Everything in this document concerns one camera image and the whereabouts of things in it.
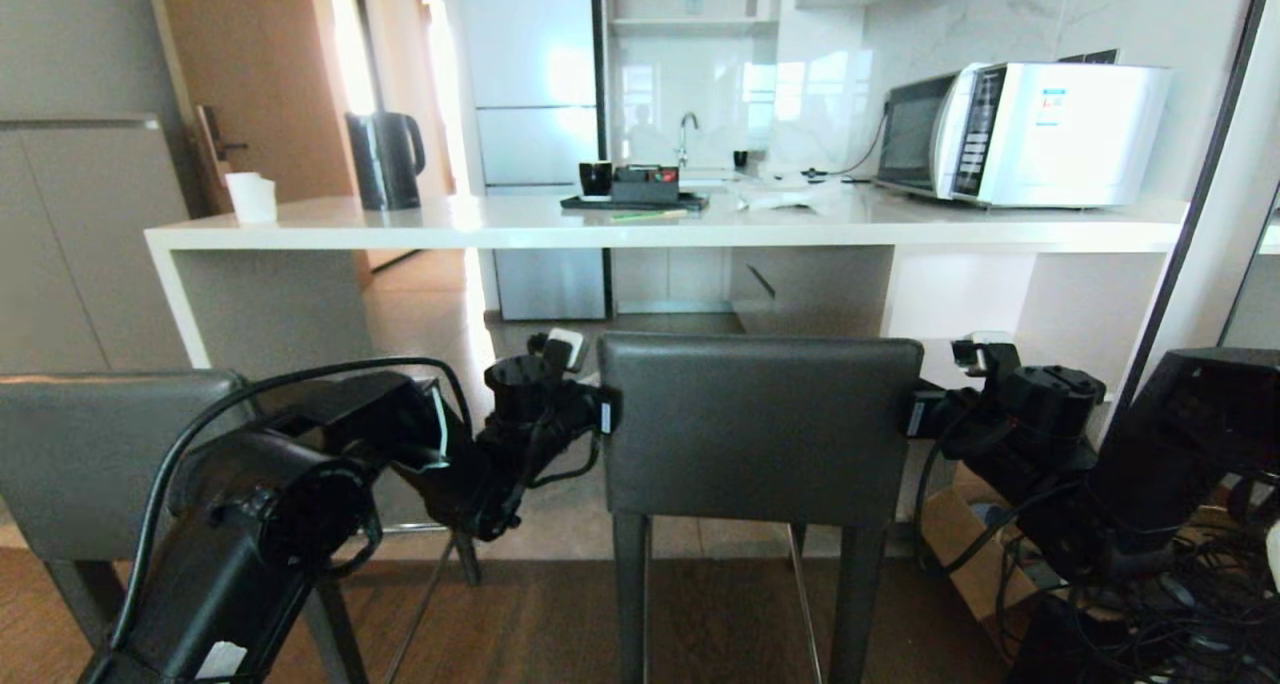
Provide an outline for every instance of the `stool backrest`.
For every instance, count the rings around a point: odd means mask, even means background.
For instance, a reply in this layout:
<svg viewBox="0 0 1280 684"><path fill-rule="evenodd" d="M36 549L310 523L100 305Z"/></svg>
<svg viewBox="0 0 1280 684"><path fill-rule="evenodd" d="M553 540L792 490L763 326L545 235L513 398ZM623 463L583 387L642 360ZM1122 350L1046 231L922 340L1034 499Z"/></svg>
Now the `stool backrest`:
<svg viewBox="0 0 1280 684"><path fill-rule="evenodd" d="M910 339L611 332L609 510L887 526L923 356Z"/></svg>
<svg viewBox="0 0 1280 684"><path fill-rule="evenodd" d="M151 479L183 427L243 379L225 370L0 377L0 496L41 560L133 557ZM201 437L248 421L252 405Z"/></svg>

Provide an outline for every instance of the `pen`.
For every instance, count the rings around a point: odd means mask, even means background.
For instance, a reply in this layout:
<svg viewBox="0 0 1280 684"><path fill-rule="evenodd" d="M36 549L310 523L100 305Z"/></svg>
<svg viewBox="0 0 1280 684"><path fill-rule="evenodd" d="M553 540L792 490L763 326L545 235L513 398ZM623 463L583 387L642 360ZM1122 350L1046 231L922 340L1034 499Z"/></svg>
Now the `pen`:
<svg viewBox="0 0 1280 684"><path fill-rule="evenodd" d="M614 214L614 222L635 222L636 219L680 219L689 216L687 209L672 209L668 211L641 211L637 214Z"/></svg>

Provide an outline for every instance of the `black mug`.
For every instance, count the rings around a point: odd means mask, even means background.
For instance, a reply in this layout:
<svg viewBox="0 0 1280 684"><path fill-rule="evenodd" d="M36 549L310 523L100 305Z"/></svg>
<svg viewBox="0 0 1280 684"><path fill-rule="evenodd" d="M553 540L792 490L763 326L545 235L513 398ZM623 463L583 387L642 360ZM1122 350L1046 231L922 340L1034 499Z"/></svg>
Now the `black mug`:
<svg viewBox="0 0 1280 684"><path fill-rule="evenodd" d="M582 179L582 196L608 196L613 188L612 161L582 161L577 175Z"/></svg>
<svg viewBox="0 0 1280 684"><path fill-rule="evenodd" d="M426 152L422 133L411 115L347 114L347 133L365 209L389 211L422 205L417 175L426 168Z"/></svg>

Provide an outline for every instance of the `electrical outlet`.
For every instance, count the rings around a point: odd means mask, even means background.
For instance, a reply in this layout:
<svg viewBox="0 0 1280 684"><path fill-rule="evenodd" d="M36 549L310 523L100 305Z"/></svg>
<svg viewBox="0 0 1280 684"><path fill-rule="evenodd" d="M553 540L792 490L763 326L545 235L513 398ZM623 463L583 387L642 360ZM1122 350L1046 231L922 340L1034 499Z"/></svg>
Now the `electrical outlet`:
<svg viewBox="0 0 1280 684"><path fill-rule="evenodd" d="M1059 60L1078 64L1115 64L1117 59L1120 59L1119 49L1103 49L1102 51L1092 51L1089 54L1064 56Z"/></svg>

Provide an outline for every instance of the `wooden floor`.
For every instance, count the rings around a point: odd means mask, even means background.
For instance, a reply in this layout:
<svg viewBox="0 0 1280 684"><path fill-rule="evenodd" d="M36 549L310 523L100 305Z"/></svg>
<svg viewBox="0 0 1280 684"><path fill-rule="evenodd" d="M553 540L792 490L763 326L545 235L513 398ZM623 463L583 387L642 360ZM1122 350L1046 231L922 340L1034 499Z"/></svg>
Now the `wooden floor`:
<svg viewBox="0 0 1280 684"><path fill-rule="evenodd" d="M374 562L346 597L372 681L408 630L430 562ZM471 589L444 574L397 681L611 683L617 624L611 562L483 562ZM819 638L831 631L835 561L805 564ZM653 565L653 681L809 683L794 580L781 560ZM987 684L1004 678L955 589L908 560L886 564L867 683ZM88 644L27 552L0 550L0 681L74 681ZM823 646L823 660L827 651ZM273 683L324 681L300 625Z"/></svg>

